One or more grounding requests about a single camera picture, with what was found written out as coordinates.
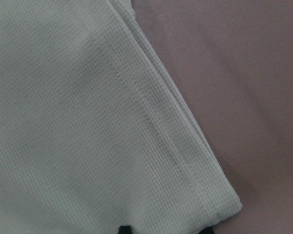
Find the black object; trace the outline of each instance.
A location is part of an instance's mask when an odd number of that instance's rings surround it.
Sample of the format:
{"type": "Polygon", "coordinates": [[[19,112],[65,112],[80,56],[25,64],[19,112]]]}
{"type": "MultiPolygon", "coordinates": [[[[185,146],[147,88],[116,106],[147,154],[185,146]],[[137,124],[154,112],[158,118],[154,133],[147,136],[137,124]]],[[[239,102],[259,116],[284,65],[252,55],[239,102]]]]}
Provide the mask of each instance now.
{"type": "Polygon", "coordinates": [[[131,226],[120,226],[118,229],[118,234],[132,234],[131,226]]]}
{"type": "Polygon", "coordinates": [[[199,234],[215,234],[211,227],[205,228],[199,234]]]}
{"type": "MultiPolygon", "coordinates": [[[[118,234],[132,234],[131,226],[120,226],[118,234]]],[[[199,234],[215,234],[211,227],[205,228],[199,234]]]]}

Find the pink surface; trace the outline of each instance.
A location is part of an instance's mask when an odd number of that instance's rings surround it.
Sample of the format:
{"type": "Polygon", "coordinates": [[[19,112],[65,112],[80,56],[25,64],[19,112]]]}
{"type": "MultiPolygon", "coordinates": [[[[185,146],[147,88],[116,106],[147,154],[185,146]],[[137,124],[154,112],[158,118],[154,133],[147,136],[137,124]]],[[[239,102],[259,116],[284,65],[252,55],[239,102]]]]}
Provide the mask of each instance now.
{"type": "Polygon", "coordinates": [[[293,234],[293,0],[134,9],[243,203],[215,233],[293,234]]]}

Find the pink fabric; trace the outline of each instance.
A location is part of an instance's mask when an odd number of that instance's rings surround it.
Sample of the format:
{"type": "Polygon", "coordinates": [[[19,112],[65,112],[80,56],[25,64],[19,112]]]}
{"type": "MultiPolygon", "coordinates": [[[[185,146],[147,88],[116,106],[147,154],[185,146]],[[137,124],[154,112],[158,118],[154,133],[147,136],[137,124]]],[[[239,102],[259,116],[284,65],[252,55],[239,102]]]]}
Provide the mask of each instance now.
{"type": "Polygon", "coordinates": [[[134,1],[242,211],[216,234],[293,234],[293,0],[134,1]]]}

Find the stitching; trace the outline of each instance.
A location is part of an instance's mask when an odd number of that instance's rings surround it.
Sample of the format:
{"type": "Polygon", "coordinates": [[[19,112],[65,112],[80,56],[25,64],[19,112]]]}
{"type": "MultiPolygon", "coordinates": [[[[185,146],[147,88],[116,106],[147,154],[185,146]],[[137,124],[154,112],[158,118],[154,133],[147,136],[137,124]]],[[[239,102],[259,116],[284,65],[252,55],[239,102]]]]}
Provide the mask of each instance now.
{"type": "MultiPolygon", "coordinates": [[[[109,48],[111,49],[110,51],[113,51],[113,53],[117,56],[118,61],[120,61],[119,59],[119,55],[117,54],[117,52],[111,47],[111,45],[109,44],[109,48]]],[[[99,48],[99,51],[102,55],[104,55],[104,53],[102,52],[102,50],[99,48]]],[[[115,68],[115,66],[111,63],[111,61],[109,59],[107,59],[109,61],[109,66],[111,67],[111,69],[113,70],[114,74],[116,75],[116,77],[121,81],[121,83],[123,84],[123,86],[126,88],[127,92],[132,96],[132,99],[134,100],[134,102],[138,105],[139,109],[142,111],[143,115],[146,117],[145,119],[147,120],[147,123],[149,126],[151,126],[154,130],[156,135],[158,136],[159,140],[161,141],[162,145],[164,146],[164,149],[167,151],[168,155],[171,157],[172,161],[174,162],[175,165],[177,165],[177,168],[179,170],[180,175],[182,176],[182,178],[184,179],[184,181],[190,186],[190,188],[193,190],[193,187],[191,185],[191,182],[189,181],[188,177],[185,175],[185,173],[183,172],[182,168],[179,166],[179,163],[174,159],[174,157],[172,156],[169,148],[167,147],[163,137],[161,136],[161,134],[159,133],[159,131],[157,130],[155,124],[152,122],[151,118],[149,117],[149,115],[146,113],[145,109],[143,108],[143,105],[140,104],[138,97],[136,95],[133,94],[133,92],[130,90],[130,88],[125,84],[125,81],[121,78],[119,72],[117,71],[117,69],[115,68]]],[[[137,82],[132,79],[132,76],[130,75],[131,80],[133,81],[133,84],[135,87],[138,87],[137,82]]]]}
{"type": "Polygon", "coordinates": [[[144,44],[149,44],[149,42],[145,38],[143,38],[144,36],[141,34],[141,32],[135,28],[135,25],[133,25],[132,24],[132,21],[130,21],[131,19],[129,19],[126,14],[125,15],[122,15],[122,17],[128,19],[127,21],[124,20],[124,23],[126,24],[126,26],[128,28],[130,28],[134,32],[134,37],[135,37],[135,39],[137,41],[137,44],[146,53],[146,56],[149,58],[149,60],[151,61],[152,65],[154,66],[154,68],[156,69],[156,71],[163,78],[163,82],[168,87],[168,89],[172,92],[173,96],[177,100],[177,102],[180,105],[180,107],[184,110],[184,114],[188,118],[189,122],[192,124],[195,132],[198,134],[199,138],[201,139],[202,143],[204,144],[204,147],[208,151],[211,151],[210,146],[208,145],[208,142],[205,140],[205,137],[201,137],[201,133],[200,133],[201,132],[201,129],[200,129],[200,126],[197,124],[197,121],[193,118],[193,114],[192,113],[189,113],[188,110],[187,110],[187,108],[186,108],[186,106],[184,106],[184,105],[186,105],[186,103],[183,100],[181,100],[181,99],[178,98],[179,95],[176,94],[176,93],[174,93],[174,88],[173,87],[171,88],[170,84],[168,84],[167,81],[165,80],[165,77],[169,76],[169,74],[165,70],[162,70],[162,68],[160,66],[158,66],[157,61],[159,59],[157,58],[155,51],[153,49],[150,49],[148,51],[148,49],[145,47],[144,44]]]}
{"type": "MultiPolygon", "coordinates": [[[[123,63],[121,62],[121,60],[119,59],[119,57],[118,57],[118,56],[119,56],[118,53],[117,53],[117,52],[111,47],[110,44],[109,44],[109,48],[114,52],[114,54],[116,55],[116,57],[118,58],[118,61],[122,64],[122,66],[123,66],[125,69],[127,69],[127,67],[125,67],[125,66],[123,65],[123,63]]],[[[209,216],[209,220],[211,220],[211,217],[210,217],[208,211],[206,210],[204,204],[202,203],[202,201],[201,201],[201,199],[200,199],[200,197],[199,197],[199,193],[196,192],[196,191],[194,190],[194,186],[192,185],[192,182],[190,181],[189,177],[188,177],[188,176],[186,175],[186,173],[184,172],[184,169],[179,165],[179,163],[178,163],[179,161],[176,160],[176,159],[174,158],[174,156],[173,156],[172,153],[171,153],[172,150],[167,146],[166,141],[164,140],[164,138],[162,137],[162,135],[159,133],[158,129],[156,128],[156,125],[152,122],[152,120],[151,120],[150,116],[147,114],[146,110],[143,108],[143,105],[141,105],[141,104],[139,103],[139,100],[141,101],[141,99],[140,99],[140,98],[138,99],[135,95],[133,95],[133,92],[130,91],[130,89],[129,89],[129,87],[128,87],[127,85],[125,85],[124,80],[121,78],[120,74],[117,72],[115,66],[113,66],[111,62],[110,62],[109,65],[110,65],[110,67],[113,69],[113,71],[114,71],[114,73],[116,74],[116,76],[121,80],[121,82],[123,83],[124,87],[126,87],[127,91],[128,91],[128,92],[130,93],[130,95],[133,97],[133,99],[135,100],[135,103],[138,104],[139,109],[144,113],[144,116],[146,117],[147,123],[148,123],[150,126],[152,126],[152,128],[155,130],[155,133],[156,133],[156,135],[158,136],[158,138],[160,139],[160,141],[161,141],[161,143],[162,143],[164,149],[166,150],[166,152],[168,153],[168,155],[170,156],[170,158],[172,159],[172,161],[175,163],[175,165],[176,165],[176,167],[177,167],[177,169],[178,169],[178,171],[179,171],[179,175],[180,175],[181,178],[185,181],[185,183],[190,187],[190,190],[191,190],[192,194],[194,195],[194,197],[197,197],[197,198],[198,198],[198,201],[199,201],[199,203],[200,203],[202,209],[205,210],[205,213],[209,216]]],[[[130,73],[129,73],[129,76],[130,76],[131,80],[133,81],[134,86],[138,89],[138,87],[139,87],[138,83],[133,79],[133,77],[131,76],[130,73]]],[[[138,90],[140,91],[139,94],[141,94],[142,97],[145,97],[144,94],[142,93],[141,89],[138,89],[138,90]]],[[[157,116],[157,118],[158,118],[158,120],[160,121],[160,123],[163,125],[163,123],[162,123],[161,119],[159,118],[159,116],[157,116]]]]}
{"type": "MultiPolygon", "coordinates": [[[[123,15],[123,14],[121,14],[120,12],[118,12],[118,13],[119,13],[119,15],[120,15],[121,18],[124,18],[124,17],[125,17],[125,18],[127,18],[127,20],[128,20],[128,17],[127,17],[126,14],[123,15]]],[[[125,20],[124,20],[124,23],[125,23],[125,25],[126,25],[128,28],[130,28],[131,30],[133,30],[133,31],[136,32],[136,29],[133,28],[133,27],[131,27],[131,25],[128,24],[125,20]]],[[[139,45],[141,48],[142,48],[142,46],[143,46],[143,42],[145,42],[145,40],[143,40],[143,41],[140,42],[140,43],[139,43],[139,41],[137,41],[138,45],[139,45]]],[[[154,68],[156,69],[156,71],[159,73],[159,75],[163,76],[162,71],[156,66],[156,62],[155,62],[155,64],[154,64],[154,62],[153,62],[151,59],[150,59],[150,61],[151,61],[152,65],[154,66],[154,68]]],[[[131,77],[131,80],[134,82],[135,86],[136,86],[136,87],[139,87],[139,85],[135,82],[134,78],[131,76],[131,73],[129,73],[129,76],[131,77]]],[[[138,89],[138,90],[139,90],[138,93],[142,95],[142,98],[145,98],[145,95],[143,94],[142,89],[140,88],[140,89],[138,89]]],[[[209,149],[208,149],[208,147],[205,145],[204,138],[202,138],[202,137],[200,136],[200,132],[199,132],[198,129],[195,127],[195,123],[193,123],[193,119],[189,117],[189,113],[188,113],[187,110],[185,109],[185,106],[183,106],[183,105],[181,104],[180,100],[176,97],[176,95],[175,95],[174,93],[173,93],[173,96],[177,99],[178,104],[179,104],[179,105],[182,107],[182,109],[184,110],[184,113],[186,114],[187,121],[189,121],[189,122],[191,123],[191,125],[192,125],[193,128],[195,129],[195,132],[198,134],[199,138],[201,139],[201,141],[202,141],[202,143],[203,143],[203,145],[204,145],[204,148],[205,148],[205,149],[207,150],[207,152],[209,153],[209,149]]],[[[164,127],[165,132],[167,133],[167,135],[168,135],[168,137],[170,138],[170,140],[173,142],[170,131],[169,131],[169,130],[166,128],[166,126],[163,124],[163,122],[162,122],[162,120],[160,119],[160,117],[159,117],[158,115],[156,115],[156,117],[158,118],[158,120],[159,120],[159,122],[161,123],[161,125],[164,127]]],[[[157,131],[157,133],[158,133],[158,130],[157,130],[157,128],[156,128],[156,126],[155,126],[154,124],[153,124],[153,127],[154,127],[154,129],[157,131]]],[[[171,158],[174,160],[174,157],[173,157],[172,154],[170,153],[170,151],[172,151],[172,149],[170,149],[170,148],[165,144],[165,142],[164,142],[163,140],[162,140],[162,142],[163,142],[163,144],[164,144],[164,146],[165,146],[167,152],[169,153],[169,155],[171,156],[171,158]]],[[[197,180],[199,180],[199,177],[197,176],[197,173],[195,172],[195,170],[193,169],[193,167],[192,167],[189,163],[187,163],[187,162],[185,162],[185,164],[188,166],[188,169],[189,169],[188,172],[191,173],[192,175],[194,175],[195,178],[196,178],[197,180]]],[[[209,217],[209,221],[211,222],[211,221],[213,220],[213,217],[210,216],[210,214],[209,214],[209,212],[208,212],[208,210],[207,210],[205,204],[203,204],[203,202],[201,201],[201,199],[200,199],[200,197],[199,197],[199,195],[200,195],[201,193],[199,193],[199,192],[195,192],[195,191],[193,190],[193,187],[194,187],[194,186],[192,186],[192,182],[191,182],[191,180],[188,178],[188,176],[187,176],[187,175],[185,174],[185,172],[184,172],[184,170],[186,170],[186,169],[183,169],[178,163],[177,163],[177,166],[178,166],[178,169],[181,171],[181,174],[183,175],[183,177],[186,178],[186,182],[187,182],[188,185],[190,186],[192,192],[195,194],[196,197],[199,198],[199,203],[201,204],[201,206],[202,206],[203,209],[205,210],[207,216],[209,217]]],[[[200,188],[200,190],[202,191],[202,196],[203,196],[204,200],[208,201],[209,203],[212,203],[212,206],[213,206],[214,208],[216,208],[215,203],[214,203],[214,202],[210,199],[210,197],[209,197],[209,193],[208,193],[208,191],[207,191],[208,188],[207,188],[207,190],[206,190],[206,188],[203,186],[202,188],[200,188]]]]}

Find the waffle-knit texture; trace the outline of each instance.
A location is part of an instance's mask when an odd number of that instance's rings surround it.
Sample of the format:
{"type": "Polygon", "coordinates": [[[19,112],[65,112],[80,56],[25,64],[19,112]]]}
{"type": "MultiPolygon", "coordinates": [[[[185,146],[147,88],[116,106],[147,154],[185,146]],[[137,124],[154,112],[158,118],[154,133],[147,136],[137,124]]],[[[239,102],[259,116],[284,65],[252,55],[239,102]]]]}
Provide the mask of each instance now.
{"type": "Polygon", "coordinates": [[[0,234],[196,234],[241,207],[127,0],[0,0],[0,234]]]}

